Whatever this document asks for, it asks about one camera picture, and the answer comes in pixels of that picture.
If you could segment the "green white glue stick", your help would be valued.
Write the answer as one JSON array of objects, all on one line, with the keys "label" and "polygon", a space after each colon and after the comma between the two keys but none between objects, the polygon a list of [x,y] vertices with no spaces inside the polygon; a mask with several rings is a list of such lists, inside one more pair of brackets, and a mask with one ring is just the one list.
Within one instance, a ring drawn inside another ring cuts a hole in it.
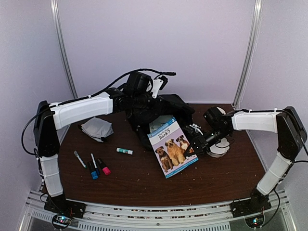
[{"label": "green white glue stick", "polygon": [[119,153],[133,154],[133,151],[129,149],[117,148],[116,151]]}]

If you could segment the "green tipped white marker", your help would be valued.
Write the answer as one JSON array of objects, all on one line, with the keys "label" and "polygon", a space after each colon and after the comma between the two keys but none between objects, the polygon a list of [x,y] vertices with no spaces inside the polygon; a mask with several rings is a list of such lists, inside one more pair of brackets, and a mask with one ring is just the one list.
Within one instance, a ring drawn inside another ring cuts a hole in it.
[{"label": "green tipped white marker", "polygon": [[84,169],[87,169],[87,166],[85,165],[85,163],[83,162],[83,160],[81,159],[81,157],[79,156],[77,151],[74,151],[74,155],[75,157],[79,160],[79,162],[81,163],[81,165],[83,166]]}]

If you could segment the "black blue highlighter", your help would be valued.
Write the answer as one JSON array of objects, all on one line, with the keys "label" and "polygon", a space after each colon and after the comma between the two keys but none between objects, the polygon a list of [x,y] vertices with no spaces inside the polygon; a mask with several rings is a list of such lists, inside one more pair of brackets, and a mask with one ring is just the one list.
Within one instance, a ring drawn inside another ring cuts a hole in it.
[{"label": "black blue highlighter", "polygon": [[98,174],[96,172],[96,168],[94,166],[94,163],[92,161],[88,161],[87,162],[87,167],[90,171],[91,177],[93,180],[97,180],[98,179]]}]

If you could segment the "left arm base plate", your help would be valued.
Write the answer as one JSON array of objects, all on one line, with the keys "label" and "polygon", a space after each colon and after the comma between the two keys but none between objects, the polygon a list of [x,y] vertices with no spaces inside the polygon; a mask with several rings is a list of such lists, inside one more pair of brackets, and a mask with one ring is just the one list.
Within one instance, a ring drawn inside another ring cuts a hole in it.
[{"label": "left arm base plate", "polygon": [[63,214],[70,218],[83,218],[86,210],[86,204],[67,201],[64,208],[59,209],[52,202],[46,202],[44,209],[56,214]]}]

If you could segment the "blue tipped white marker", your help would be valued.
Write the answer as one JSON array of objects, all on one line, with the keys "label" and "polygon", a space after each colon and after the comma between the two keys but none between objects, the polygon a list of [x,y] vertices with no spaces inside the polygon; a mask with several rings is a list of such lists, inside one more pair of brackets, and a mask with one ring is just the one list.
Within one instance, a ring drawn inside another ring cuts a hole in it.
[{"label": "blue tipped white marker", "polygon": [[99,171],[99,169],[98,169],[98,167],[97,167],[97,163],[96,163],[96,160],[95,160],[94,154],[93,154],[93,153],[91,153],[90,155],[91,155],[91,158],[92,158],[92,161],[93,161],[93,164],[94,164],[94,167],[95,167],[96,173],[97,173],[97,175],[98,175],[98,176],[100,176],[100,171]]}]

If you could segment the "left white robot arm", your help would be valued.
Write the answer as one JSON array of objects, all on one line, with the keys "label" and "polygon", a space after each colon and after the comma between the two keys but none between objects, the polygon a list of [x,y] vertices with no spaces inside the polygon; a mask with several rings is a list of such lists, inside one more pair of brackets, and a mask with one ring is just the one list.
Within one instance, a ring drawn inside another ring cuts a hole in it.
[{"label": "left white robot arm", "polygon": [[144,69],[128,72],[128,80],[118,88],[109,84],[103,90],[85,97],[48,103],[41,101],[37,113],[30,119],[34,123],[35,148],[27,154],[38,158],[39,172],[45,181],[49,202],[59,214],[69,210],[60,180],[58,154],[60,143],[57,131],[73,123],[101,115],[136,110],[149,111],[161,104],[158,92],[167,84],[167,73],[159,72],[152,78]]}]

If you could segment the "front aluminium rail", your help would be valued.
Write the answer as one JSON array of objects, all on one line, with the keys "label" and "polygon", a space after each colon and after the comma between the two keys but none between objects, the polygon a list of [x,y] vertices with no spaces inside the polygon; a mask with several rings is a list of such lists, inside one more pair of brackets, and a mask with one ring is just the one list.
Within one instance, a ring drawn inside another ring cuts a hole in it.
[{"label": "front aluminium rail", "polygon": [[264,219],[263,231],[296,231],[284,191],[270,194],[271,208],[234,217],[231,201],[169,207],[120,206],[85,203],[82,218],[74,218],[67,231],[253,231],[252,221]]}]

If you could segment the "white fluted ceramic bowl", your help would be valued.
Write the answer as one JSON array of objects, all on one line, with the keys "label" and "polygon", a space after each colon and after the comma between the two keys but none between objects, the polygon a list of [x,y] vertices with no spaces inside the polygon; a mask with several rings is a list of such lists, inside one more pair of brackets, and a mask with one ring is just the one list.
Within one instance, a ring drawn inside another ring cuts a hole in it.
[{"label": "white fluted ceramic bowl", "polygon": [[221,158],[229,151],[229,149],[230,142],[226,138],[223,138],[219,143],[211,146],[210,151],[207,154],[213,158]]}]

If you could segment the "white cup black band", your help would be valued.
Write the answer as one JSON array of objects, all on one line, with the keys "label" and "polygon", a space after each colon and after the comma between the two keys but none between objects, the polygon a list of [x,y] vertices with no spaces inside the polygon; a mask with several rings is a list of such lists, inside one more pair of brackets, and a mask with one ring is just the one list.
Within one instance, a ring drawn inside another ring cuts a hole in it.
[{"label": "white cup black band", "polygon": [[216,107],[223,115],[225,115],[226,114],[226,112],[225,112],[225,110],[224,109],[222,109],[221,107]]}]

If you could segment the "pale green book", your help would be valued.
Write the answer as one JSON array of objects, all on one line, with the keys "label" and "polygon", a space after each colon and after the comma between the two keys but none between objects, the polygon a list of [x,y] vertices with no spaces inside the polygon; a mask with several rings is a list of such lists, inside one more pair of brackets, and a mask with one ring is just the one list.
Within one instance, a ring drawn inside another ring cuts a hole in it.
[{"label": "pale green book", "polygon": [[159,129],[161,126],[163,126],[165,123],[167,123],[170,119],[172,119],[173,116],[172,115],[161,115],[159,116],[157,119],[155,119],[154,121],[152,121],[149,124],[149,130],[150,132],[154,132],[157,129]]}]

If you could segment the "black student backpack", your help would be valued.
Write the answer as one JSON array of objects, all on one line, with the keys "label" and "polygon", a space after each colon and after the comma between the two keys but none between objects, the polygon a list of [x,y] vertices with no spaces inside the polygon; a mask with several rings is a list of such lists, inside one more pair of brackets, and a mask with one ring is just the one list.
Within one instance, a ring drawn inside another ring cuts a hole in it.
[{"label": "black student backpack", "polygon": [[172,116],[176,119],[181,128],[193,123],[192,115],[195,110],[185,103],[176,94],[159,95],[150,106],[144,108],[132,108],[125,111],[126,118],[136,133],[141,145],[147,151],[152,150],[149,141],[150,123],[160,116]]}]

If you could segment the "dog picture book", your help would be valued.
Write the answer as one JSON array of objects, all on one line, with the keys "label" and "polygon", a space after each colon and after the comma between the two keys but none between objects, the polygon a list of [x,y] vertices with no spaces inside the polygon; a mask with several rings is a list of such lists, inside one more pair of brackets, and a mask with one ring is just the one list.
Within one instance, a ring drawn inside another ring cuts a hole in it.
[{"label": "dog picture book", "polygon": [[188,139],[174,117],[148,134],[148,138],[167,179],[199,160],[197,155],[184,157]]}]

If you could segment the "grey white pouch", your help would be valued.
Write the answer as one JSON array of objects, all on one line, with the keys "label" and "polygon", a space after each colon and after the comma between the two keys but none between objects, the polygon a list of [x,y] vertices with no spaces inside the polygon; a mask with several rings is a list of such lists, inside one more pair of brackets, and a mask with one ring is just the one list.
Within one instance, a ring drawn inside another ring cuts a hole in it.
[{"label": "grey white pouch", "polygon": [[93,117],[78,128],[97,142],[106,142],[107,137],[114,133],[112,123]]}]

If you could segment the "aluminium frame post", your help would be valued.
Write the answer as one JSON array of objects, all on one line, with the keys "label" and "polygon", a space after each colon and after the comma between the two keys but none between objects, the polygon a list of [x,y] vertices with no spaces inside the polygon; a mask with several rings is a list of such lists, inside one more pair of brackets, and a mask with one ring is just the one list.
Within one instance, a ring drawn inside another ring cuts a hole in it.
[{"label": "aluminium frame post", "polygon": [[233,107],[238,109],[240,108],[240,104],[244,97],[244,92],[248,83],[251,67],[252,67],[252,59],[254,55],[254,51],[257,45],[257,39],[260,28],[261,14],[263,8],[263,0],[255,0],[254,11],[250,29],[249,40],[246,49],[246,55],[244,59],[244,64],[242,67],[239,84],[237,87],[237,91],[233,100]]},{"label": "aluminium frame post", "polygon": [[60,56],[61,56],[61,61],[64,67],[64,73],[66,80],[68,82],[69,90],[72,93],[73,99],[78,98],[76,86],[72,77],[72,72],[71,68],[69,65],[69,60],[65,48],[65,43],[64,43],[64,36],[62,32],[62,25],[61,25],[61,19],[60,19],[60,13],[59,13],[59,4],[57,0],[50,0],[51,4],[51,13],[55,25],[55,31],[58,39],[58,44],[59,44],[59,49],[60,49]]}]

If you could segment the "left aluminium frame post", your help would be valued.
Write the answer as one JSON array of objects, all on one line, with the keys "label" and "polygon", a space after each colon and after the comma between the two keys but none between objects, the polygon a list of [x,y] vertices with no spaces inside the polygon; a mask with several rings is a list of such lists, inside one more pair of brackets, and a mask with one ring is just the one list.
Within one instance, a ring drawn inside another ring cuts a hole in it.
[{"label": "left aluminium frame post", "polygon": [[62,32],[62,25],[61,25],[61,19],[60,19],[60,13],[59,13],[59,4],[57,0],[50,0],[51,4],[51,13],[55,25],[55,31],[58,39],[58,44],[59,44],[59,49],[60,49],[60,56],[61,56],[61,61],[64,67],[64,73],[66,80],[68,82],[69,90],[72,93],[73,99],[78,98],[76,86],[72,77],[72,72],[71,68],[69,65],[69,60],[65,48],[65,43],[64,43],[64,36]]}]

